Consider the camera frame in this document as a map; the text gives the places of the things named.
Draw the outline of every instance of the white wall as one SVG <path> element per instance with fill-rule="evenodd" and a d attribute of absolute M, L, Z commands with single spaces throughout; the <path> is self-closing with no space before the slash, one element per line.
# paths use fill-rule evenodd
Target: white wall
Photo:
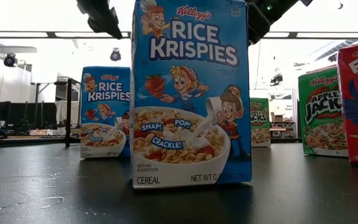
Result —
<path fill-rule="evenodd" d="M 17 67 L 5 67 L 0 60 L 0 101 L 29 101 L 30 78 L 30 72 Z"/>

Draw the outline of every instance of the blue cereal box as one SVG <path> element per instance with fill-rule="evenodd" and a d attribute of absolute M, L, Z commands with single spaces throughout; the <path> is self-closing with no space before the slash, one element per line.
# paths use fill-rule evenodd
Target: blue cereal box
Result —
<path fill-rule="evenodd" d="M 135 189 L 251 180 L 244 1 L 136 0 Z"/>
<path fill-rule="evenodd" d="M 85 67 L 81 157 L 129 157 L 130 68 Z"/>

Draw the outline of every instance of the green cereal box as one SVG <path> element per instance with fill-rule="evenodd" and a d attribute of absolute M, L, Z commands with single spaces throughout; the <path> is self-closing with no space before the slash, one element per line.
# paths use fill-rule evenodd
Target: green cereal box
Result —
<path fill-rule="evenodd" d="M 269 99 L 251 98 L 251 146 L 270 146 Z"/>
<path fill-rule="evenodd" d="M 298 78 L 303 152 L 347 157 L 336 66 Z"/>

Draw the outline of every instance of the desk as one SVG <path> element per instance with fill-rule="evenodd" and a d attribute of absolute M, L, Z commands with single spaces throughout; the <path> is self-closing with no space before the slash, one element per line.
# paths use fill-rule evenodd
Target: desk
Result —
<path fill-rule="evenodd" d="M 128 159 L 64 146 L 0 149 L 0 223 L 358 223 L 358 167 L 301 144 L 253 149 L 248 184 L 138 191 Z"/>

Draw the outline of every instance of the black table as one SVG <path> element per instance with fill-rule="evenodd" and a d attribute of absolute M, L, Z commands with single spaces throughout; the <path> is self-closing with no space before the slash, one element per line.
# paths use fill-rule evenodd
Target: black table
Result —
<path fill-rule="evenodd" d="M 0 149 L 0 223 L 358 223 L 358 167 L 301 144 L 253 149 L 248 184 L 138 191 L 129 160 L 63 147 Z"/>

